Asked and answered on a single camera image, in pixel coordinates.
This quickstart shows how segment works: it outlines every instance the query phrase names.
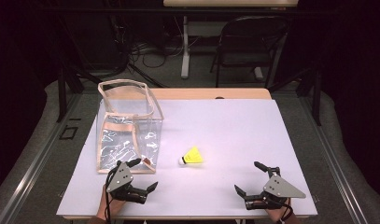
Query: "shuttlecock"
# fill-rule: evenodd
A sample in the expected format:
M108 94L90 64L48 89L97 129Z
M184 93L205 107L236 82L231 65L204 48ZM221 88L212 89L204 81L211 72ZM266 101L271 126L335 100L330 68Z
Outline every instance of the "shuttlecock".
M202 158L201 153L199 153L198 148L192 147L190 151L186 153L186 155L178 160L178 163L184 165L187 163L202 163L203 161L204 159Z

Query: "black chair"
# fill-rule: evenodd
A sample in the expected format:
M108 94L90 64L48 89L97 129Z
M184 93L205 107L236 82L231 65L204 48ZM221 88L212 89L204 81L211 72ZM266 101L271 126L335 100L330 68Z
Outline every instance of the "black chair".
M265 81L267 88L274 64L278 41L288 32L289 21L282 17L239 17L222 29L217 53L216 87L220 67L269 67Z

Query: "table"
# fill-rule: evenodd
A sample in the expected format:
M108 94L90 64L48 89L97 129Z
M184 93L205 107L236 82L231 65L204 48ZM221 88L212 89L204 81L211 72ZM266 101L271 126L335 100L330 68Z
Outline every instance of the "table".
M242 219L266 217L247 211L234 185L259 194L268 175L254 161L279 166L282 177L306 194L293 199L299 217L317 214L280 112L265 89L152 89L165 116L154 175L134 175L144 189L158 181L145 204L127 203L127 219ZM57 211L69 219L95 214L106 175L96 172L95 125L82 148ZM204 163L181 166L178 158L197 146Z
M298 0L163 0L166 7L296 7ZM187 16L183 20L183 64L181 77L189 77L190 50L189 35L217 36L221 33L224 22L194 22L190 24Z

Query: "white tabletop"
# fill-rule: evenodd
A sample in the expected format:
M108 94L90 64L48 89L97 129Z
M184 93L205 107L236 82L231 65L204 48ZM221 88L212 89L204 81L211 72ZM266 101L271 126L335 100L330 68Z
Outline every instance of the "white tabletop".
M160 100L165 117L154 175L134 175L132 185L145 189L158 181L145 204L127 203L125 218L189 219L251 218L263 210L245 208L234 189L260 194L268 175L253 164L281 169L289 183L306 194L293 199L297 216L317 214L303 172L274 100ZM106 175L96 172L95 125L82 149L57 215L93 216ZM179 165L178 159L197 146L204 157L198 165Z
M298 0L163 0L166 7L296 7Z

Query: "clear plastic pouch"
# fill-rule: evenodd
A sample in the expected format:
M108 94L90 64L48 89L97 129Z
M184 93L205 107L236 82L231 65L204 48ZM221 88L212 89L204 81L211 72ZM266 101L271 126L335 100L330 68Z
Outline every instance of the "clear plastic pouch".
M129 79L102 82L97 115L97 171L140 158L132 173L155 173L163 114L147 84Z

